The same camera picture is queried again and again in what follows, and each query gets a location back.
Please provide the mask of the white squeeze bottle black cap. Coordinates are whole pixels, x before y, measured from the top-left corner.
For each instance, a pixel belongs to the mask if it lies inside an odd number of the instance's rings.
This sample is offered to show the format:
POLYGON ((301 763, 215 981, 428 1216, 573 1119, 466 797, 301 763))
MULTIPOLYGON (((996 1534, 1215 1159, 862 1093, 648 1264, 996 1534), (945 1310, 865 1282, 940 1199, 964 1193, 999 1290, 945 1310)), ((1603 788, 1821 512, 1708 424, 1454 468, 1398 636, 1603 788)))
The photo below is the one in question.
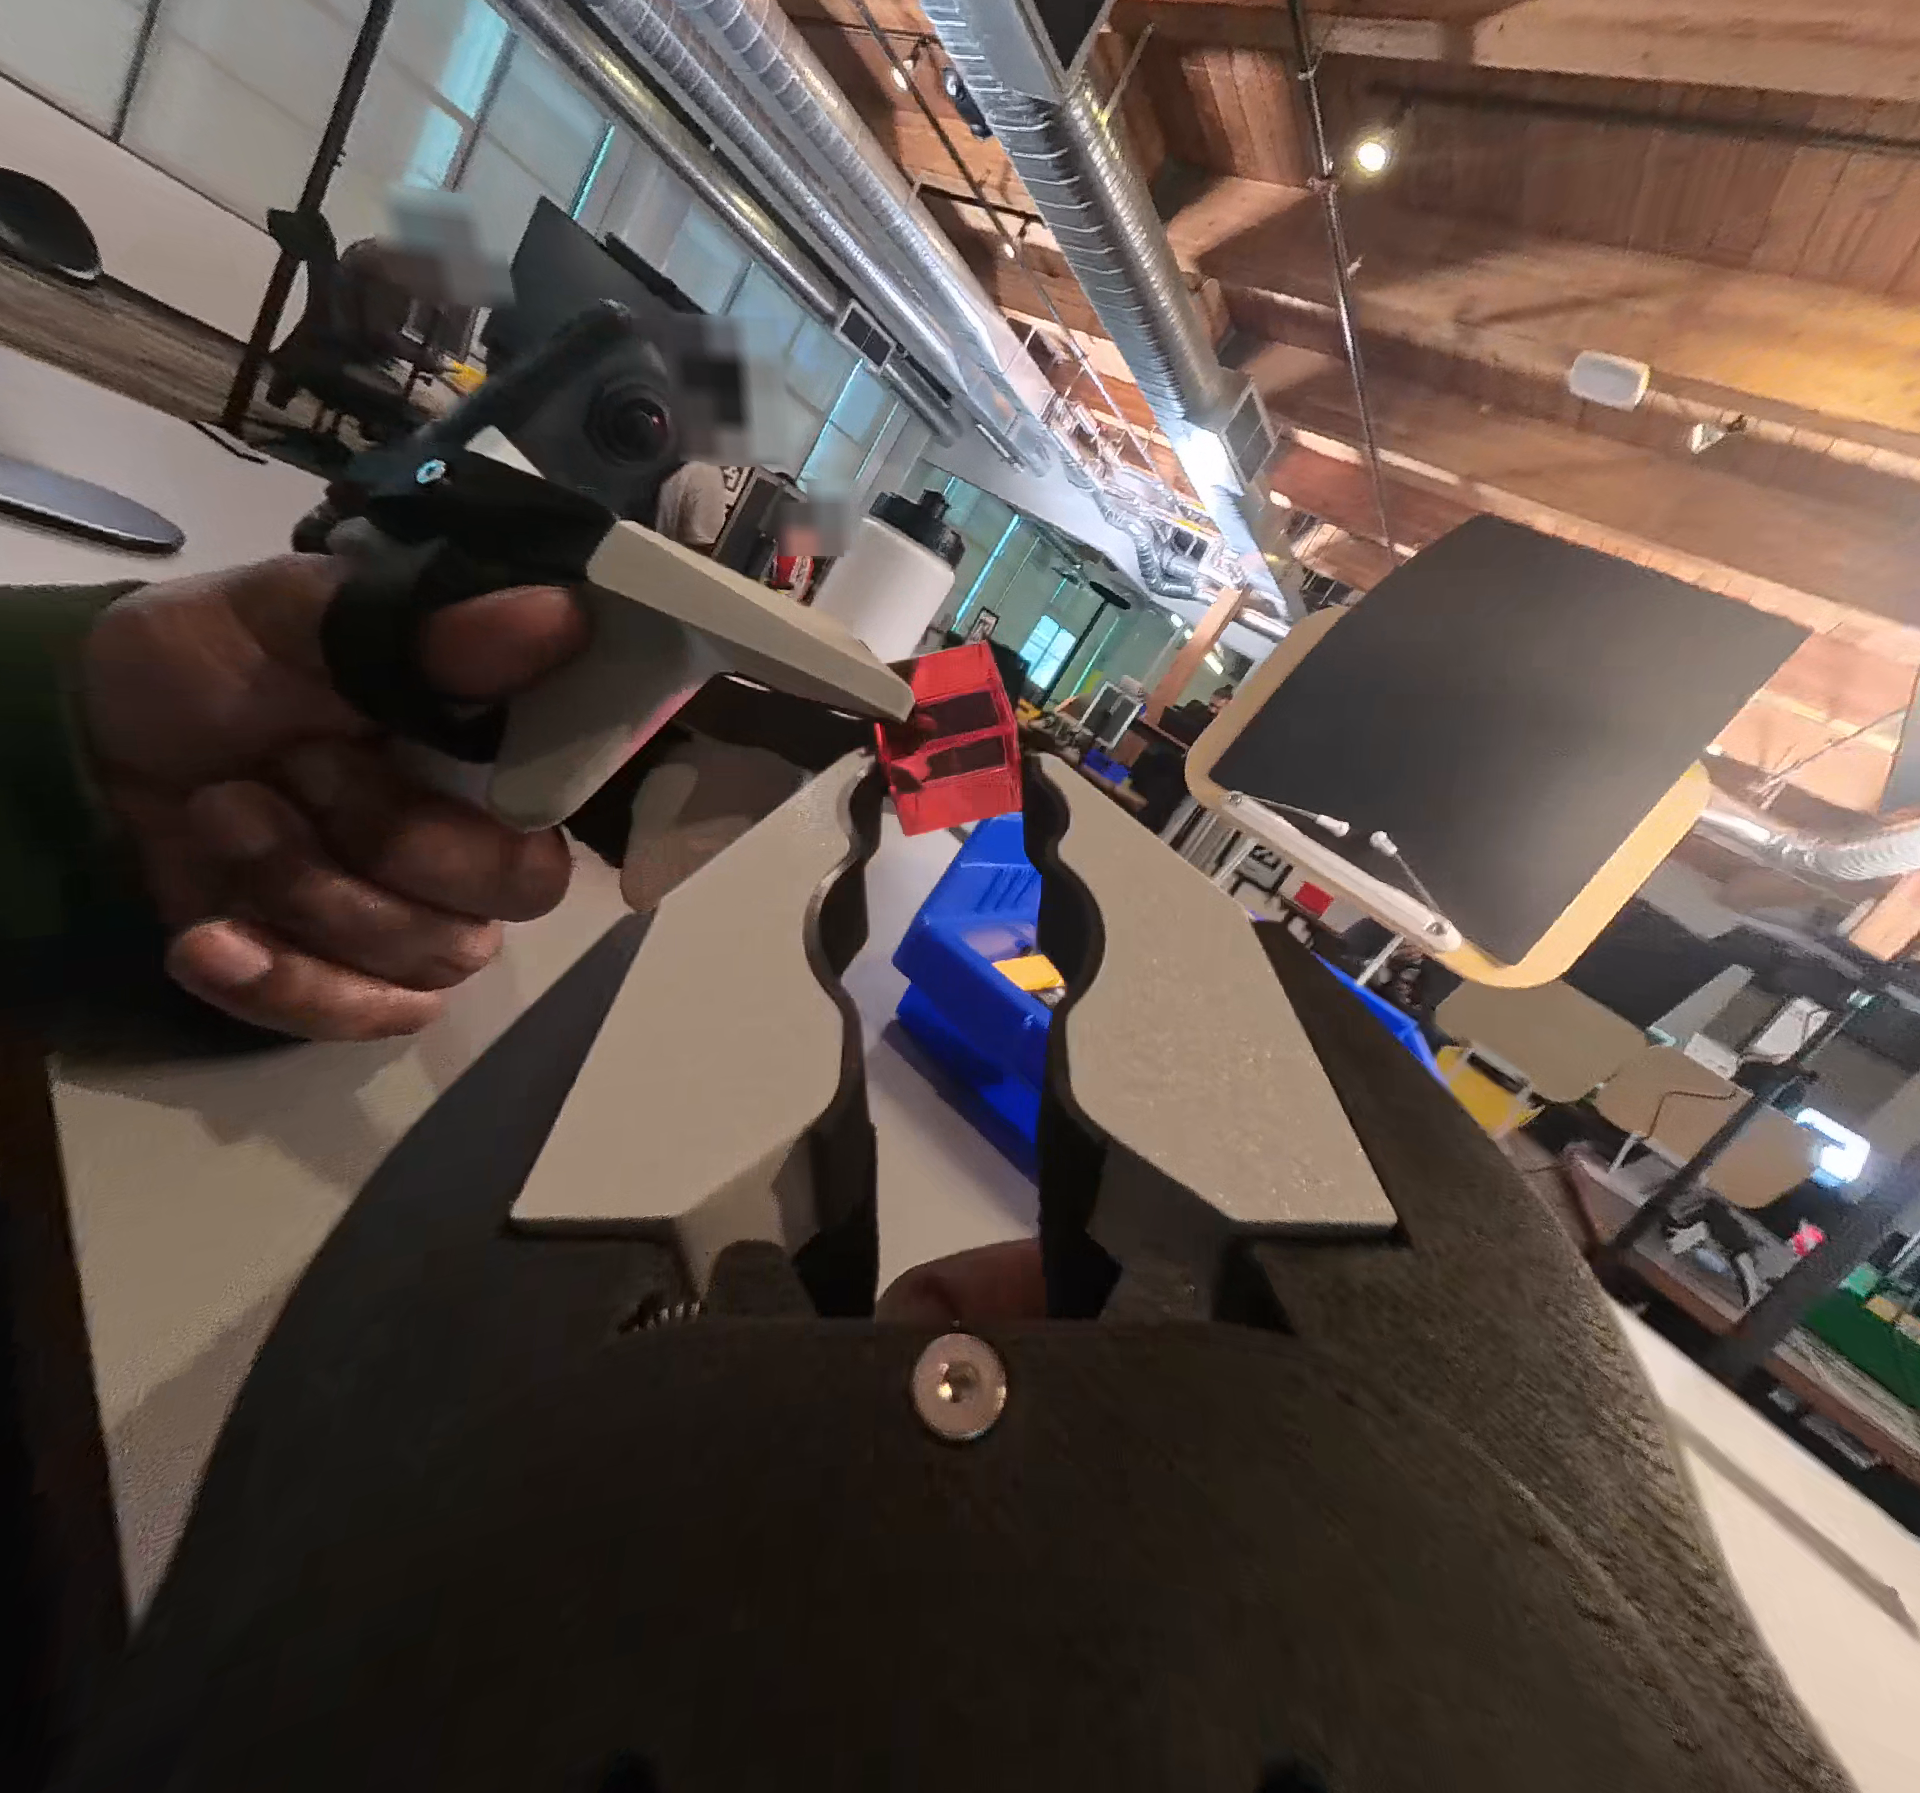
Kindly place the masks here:
POLYGON ((851 548, 822 568, 808 605, 880 661, 909 661, 924 650, 963 557, 944 490, 883 492, 859 519, 851 548))

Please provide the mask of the person's left hand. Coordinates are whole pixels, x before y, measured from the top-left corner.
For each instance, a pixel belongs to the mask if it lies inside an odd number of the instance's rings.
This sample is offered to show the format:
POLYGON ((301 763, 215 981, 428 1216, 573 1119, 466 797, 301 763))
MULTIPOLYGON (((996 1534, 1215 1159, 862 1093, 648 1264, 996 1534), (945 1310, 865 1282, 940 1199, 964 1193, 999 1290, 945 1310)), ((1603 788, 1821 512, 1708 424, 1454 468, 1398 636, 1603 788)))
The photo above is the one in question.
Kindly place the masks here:
POLYGON ((571 880, 408 770, 336 692, 346 569, 285 555, 120 597, 79 658, 86 752, 166 934, 171 981, 301 1041, 414 1036, 571 880))

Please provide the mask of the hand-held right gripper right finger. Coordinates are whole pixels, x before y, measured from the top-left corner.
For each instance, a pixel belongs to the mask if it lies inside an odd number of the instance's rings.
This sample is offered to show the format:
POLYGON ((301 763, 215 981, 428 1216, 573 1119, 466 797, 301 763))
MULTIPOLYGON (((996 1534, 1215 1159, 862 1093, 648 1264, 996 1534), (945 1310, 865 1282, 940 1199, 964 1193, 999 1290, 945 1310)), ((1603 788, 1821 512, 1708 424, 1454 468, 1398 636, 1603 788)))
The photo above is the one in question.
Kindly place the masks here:
POLYGON ((1049 1292, 1218 1292, 1261 1242, 1380 1242, 1398 1216, 1249 914, 1060 759, 1028 764, 1049 1292))

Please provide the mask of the blue plastic bin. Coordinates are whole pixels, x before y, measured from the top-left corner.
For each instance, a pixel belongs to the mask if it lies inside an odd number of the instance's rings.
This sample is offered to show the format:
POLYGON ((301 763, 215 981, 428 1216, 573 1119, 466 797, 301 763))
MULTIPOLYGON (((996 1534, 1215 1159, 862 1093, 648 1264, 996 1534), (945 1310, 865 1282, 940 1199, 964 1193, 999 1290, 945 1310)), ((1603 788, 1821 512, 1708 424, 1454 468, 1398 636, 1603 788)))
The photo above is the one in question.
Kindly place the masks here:
MULTIPOLYGON (((895 954, 907 982, 902 1026, 983 1107, 1003 1115, 1007 1141, 1028 1144, 1025 1167, 1032 1174, 1047 1032, 1063 996, 1060 970, 1038 944, 1040 903, 1027 797, 1025 814, 988 821, 961 845, 895 954)), ((1380 1000, 1273 921, 1235 903, 1253 921, 1360 1141, 1360 1098, 1386 1097, 1406 1081, 1451 1098, 1406 1017, 1386 1017, 1380 1000)))

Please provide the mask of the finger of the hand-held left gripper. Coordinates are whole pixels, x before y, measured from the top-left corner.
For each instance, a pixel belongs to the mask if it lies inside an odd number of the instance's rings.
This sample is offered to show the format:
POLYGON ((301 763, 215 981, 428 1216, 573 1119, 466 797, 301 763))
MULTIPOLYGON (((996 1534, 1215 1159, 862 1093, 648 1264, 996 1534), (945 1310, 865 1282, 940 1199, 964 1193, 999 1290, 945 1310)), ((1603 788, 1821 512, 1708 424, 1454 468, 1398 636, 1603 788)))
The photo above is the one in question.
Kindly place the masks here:
POLYGON ((848 800, 860 757, 819 772, 768 749, 680 745, 639 782, 625 836, 625 908, 651 917, 738 845, 734 885, 772 880, 812 914, 853 854, 848 800))
POLYGON ((719 677, 871 722, 915 711, 909 679, 848 628, 631 522, 591 546, 560 536, 547 559, 533 530, 513 550, 480 536, 446 546, 511 584, 531 584, 538 564, 582 569, 585 650, 506 703, 487 761, 444 759, 444 792, 509 828, 565 821, 719 677))

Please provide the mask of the red transparent cube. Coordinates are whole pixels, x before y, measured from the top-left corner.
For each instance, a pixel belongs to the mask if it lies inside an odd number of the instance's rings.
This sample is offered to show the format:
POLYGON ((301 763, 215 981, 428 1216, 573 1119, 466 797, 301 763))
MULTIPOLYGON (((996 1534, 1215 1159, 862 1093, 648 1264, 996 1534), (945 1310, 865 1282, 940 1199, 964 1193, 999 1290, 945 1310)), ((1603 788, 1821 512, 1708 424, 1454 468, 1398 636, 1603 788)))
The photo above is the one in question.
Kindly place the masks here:
POLYGON ((910 689, 903 722, 876 725, 876 764, 907 838, 1021 812, 1016 697, 1002 655, 981 639, 895 665, 910 689))

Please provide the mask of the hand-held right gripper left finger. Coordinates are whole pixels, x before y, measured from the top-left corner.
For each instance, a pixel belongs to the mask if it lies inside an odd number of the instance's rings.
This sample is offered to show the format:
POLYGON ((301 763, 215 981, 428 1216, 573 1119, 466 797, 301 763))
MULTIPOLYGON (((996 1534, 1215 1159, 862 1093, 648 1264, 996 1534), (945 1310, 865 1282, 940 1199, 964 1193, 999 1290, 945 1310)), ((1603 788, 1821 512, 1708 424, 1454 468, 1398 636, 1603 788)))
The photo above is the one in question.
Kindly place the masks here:
POLYGON ((846 972, 883 782, 844 759, 651 917, 511 1207, 528 1237, 636 1237, 696 1292, 738 1244, 808 1292, 876 1290, 876 1130, 846 972))

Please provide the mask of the silver ceiling duct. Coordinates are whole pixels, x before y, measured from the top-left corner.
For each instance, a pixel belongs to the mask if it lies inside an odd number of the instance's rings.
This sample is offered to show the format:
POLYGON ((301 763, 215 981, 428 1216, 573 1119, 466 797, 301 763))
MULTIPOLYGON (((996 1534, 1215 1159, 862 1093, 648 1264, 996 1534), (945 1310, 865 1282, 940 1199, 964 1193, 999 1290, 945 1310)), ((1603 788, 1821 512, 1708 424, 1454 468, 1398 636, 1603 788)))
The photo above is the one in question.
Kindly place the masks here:
POLYGON ((1273 426, 1253 385, 1218 362, 1148 179, 1094 88, 1092 51, 1116 0, 916 1, 1228 555, 1279 598, 1258 533, 1273 426))
POLYGON ((567 0, 688 102, 898 329, 1003 458, 1060 477, 1151 592, 1195 600, 1172 524, 1043 422, 1051 388, 776 0, 567 0))

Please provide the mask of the person's left forearm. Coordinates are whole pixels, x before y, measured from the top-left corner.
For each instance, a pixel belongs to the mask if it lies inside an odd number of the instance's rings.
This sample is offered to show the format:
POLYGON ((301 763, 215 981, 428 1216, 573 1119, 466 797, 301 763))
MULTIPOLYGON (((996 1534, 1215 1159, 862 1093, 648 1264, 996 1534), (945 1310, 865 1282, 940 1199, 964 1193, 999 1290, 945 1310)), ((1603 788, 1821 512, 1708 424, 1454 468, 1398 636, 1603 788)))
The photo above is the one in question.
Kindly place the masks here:
POLYGON ((152 938, 133 854, 108 814, 84 718, 84 648, 139 588, 18 586, 2 593, 5 1050, 46 1050, 152 938))

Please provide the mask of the black computer monitor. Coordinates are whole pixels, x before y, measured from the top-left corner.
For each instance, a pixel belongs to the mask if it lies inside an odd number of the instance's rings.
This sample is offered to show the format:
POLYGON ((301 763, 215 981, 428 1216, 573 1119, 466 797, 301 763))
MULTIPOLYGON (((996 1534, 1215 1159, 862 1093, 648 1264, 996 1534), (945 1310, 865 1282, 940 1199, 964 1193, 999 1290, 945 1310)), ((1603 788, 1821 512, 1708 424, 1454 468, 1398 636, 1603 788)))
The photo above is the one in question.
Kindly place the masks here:
POLYGON ((483 332, 489 365, 511 365, 551 341, 569 320, 601 304, 629 313, 706 310, 665 271, 615 237, 594 237, 565 210, 541 197, 511 262, 509 300, 483 332))

